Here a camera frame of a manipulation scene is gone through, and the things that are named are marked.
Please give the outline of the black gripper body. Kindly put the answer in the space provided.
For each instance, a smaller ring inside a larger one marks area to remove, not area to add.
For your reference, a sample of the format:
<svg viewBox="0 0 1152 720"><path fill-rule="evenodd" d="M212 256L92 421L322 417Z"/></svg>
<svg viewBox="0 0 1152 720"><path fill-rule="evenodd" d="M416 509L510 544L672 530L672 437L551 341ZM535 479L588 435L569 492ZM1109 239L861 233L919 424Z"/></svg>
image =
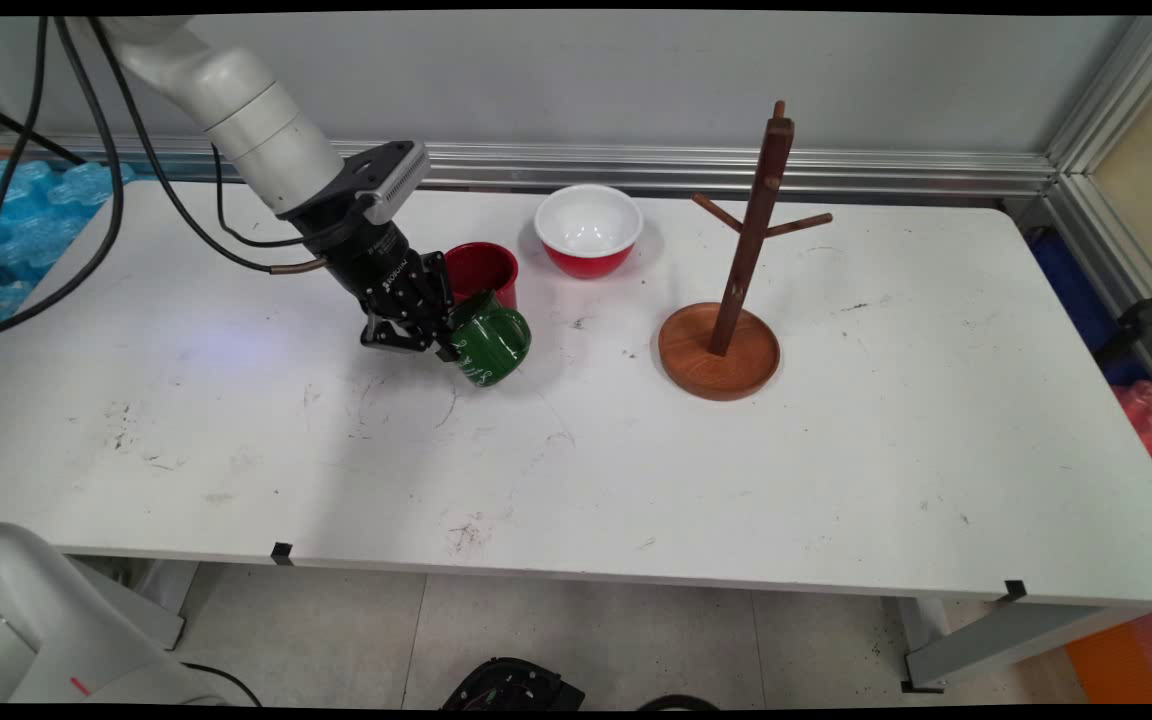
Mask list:
<svg viewBox="0 0 1152 720"><path fill-rule="evenodd" d="M444 252L417 252L397 225L358 225L324 258L366 313L389 323L448 323L454 300Z"/></svg>

